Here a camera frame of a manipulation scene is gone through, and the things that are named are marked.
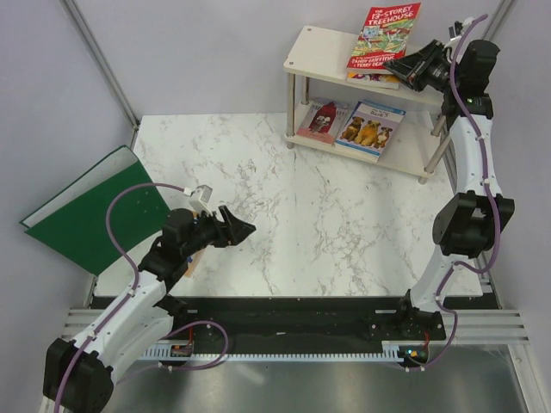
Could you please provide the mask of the Charlie Chocolate Factory book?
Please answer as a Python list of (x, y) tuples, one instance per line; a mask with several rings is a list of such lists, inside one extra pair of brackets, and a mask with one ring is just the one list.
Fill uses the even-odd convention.
[(399, 79), (390, 74), (349, 73), (346, 77), (346, 81), (348, 83), (380, 89), (399, 88)]

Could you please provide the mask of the red 13-Storey Treehouse book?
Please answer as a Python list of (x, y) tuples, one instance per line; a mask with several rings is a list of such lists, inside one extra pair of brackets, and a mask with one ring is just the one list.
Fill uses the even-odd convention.
[(384, 64), (405, 57), (420, 10), (421, 3), (372, 7), (351, 51), (346, 71), (389, 74)]

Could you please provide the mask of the orange Charlie portrait book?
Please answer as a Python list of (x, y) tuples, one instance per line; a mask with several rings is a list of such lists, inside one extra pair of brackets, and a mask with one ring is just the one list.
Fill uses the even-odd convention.
[[(200, 218), (200, 214), (196, 213), (196, 212), (193, 212), (193, 216), (194, 216), (194, 230), (193, 231), (195, 231), (196, 221), (198, 220), (198, 218)], [(188, 269), (184, 273), (184, 275), (183, 275), (184, 277), (191, 278), (193, 276), (193, 273), (195, 272), (196, 268), (199, 265), (199, 262), (200, 262), (202, 256), (204, 255), (204, 252), (205, 252), (205, 248), (203, 248), (201, 250), (198, 250), (197, 252), (195, 252), (189, 258)]]

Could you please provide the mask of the Why Do Dogs Bark book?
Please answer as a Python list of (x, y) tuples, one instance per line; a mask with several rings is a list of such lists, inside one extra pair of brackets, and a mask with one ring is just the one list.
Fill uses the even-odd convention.
[(366, 155), (376, 163), (397, 131), (406, 111), (371, 101), (359, 101), (338, 134), (335, 146)]

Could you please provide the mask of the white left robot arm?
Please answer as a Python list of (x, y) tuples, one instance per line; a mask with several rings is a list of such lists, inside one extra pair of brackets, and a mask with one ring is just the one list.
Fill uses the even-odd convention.
[(188, 331), (183, 302), (169, 293), (187, 272), (189, 259), (208, 246), (236, 246), (255, 230), (226, 206), (213, 214), (171, 211), (128, 287), (87, 328), (48, 348), (43, 394), (53, 409), (102, 411), (115, 384), (150, 346)]

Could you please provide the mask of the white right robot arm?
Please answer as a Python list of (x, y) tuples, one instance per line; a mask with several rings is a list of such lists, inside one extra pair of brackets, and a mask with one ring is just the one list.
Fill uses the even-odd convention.
[(435, 218), (434, 252), (394, 317), (396, 332), (407, 339), (443, 309), (459, 268), (470, 269), (468, 260), (484, 251), (498, 253), (501, 233), (515, 211), (514, 200), (498, 185), (492, 160), (493, 106), (486, 87), (498, 53), (490, 41), (473, 40), (462, 57), (451, 58), (448, 48), (433, 40), (384, 64), (409, 89), (431, 86), (443, 93), (442, 115), (456, 158), (456, 191)]

